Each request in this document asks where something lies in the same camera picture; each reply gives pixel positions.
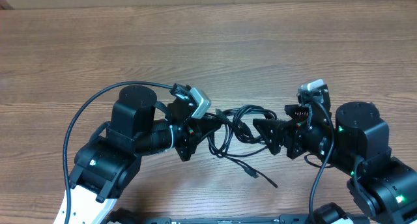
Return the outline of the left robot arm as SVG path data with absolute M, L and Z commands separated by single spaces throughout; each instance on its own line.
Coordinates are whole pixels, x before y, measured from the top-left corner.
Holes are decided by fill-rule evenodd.
M 77 152 L 68 169 L 68 142 L 85 108 L 111 85 L 90 97 L 73 117 L 63 145 L 65 196 L 55 223 L 101 223 L 125 188 L 138 174 L 143 157 L 175 149 L 188 161 L 196 147 L 217 131 L 221 122 L 208 115 L 210 99 L 188 85 L 165 85 L 175 100 L 164 105 L 153 91 L 155 83 L 126 81 L 103 122 Z

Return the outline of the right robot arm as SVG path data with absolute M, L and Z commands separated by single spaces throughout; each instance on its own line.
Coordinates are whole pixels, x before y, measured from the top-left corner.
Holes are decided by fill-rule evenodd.
M 391 155 L 389 126 L 372 103 L 338 107 L 336 122 L 324 104 L 287 105 L 290 120 L 255 119 L 273 155 L 309 153 L 350 176 L 347 187 L 361 211 L 377 223 L 416 222 L 416 171 Z

